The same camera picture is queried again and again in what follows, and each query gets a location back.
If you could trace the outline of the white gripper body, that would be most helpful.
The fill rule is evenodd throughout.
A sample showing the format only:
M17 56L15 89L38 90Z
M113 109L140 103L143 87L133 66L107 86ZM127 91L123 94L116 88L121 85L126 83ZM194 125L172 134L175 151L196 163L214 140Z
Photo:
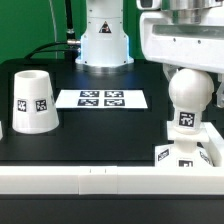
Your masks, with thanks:
M149 61L224 73L224 0L136 0Z

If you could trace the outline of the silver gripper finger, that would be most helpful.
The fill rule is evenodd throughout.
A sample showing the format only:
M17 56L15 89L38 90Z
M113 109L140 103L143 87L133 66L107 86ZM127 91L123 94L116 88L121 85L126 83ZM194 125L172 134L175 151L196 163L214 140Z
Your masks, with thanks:
M220 82L220 85L216 92L217 106L219 108L224 108L224 73L218 74L218 81Z
M171 64L163 65L163 72L168 81L171 81L171 79L179 71L179 69L180 69L179 66L175 66Z

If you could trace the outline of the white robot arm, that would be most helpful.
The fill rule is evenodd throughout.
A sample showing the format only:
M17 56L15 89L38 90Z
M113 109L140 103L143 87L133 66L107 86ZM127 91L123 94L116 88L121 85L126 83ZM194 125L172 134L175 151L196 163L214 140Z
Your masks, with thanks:
M163 65L167 77L178 68L216 73L217 106L224 108L224 0L136 0L144 57ZM109 71L133 62L123 30L123 0L86 0L87 28L76 62L83 69Z

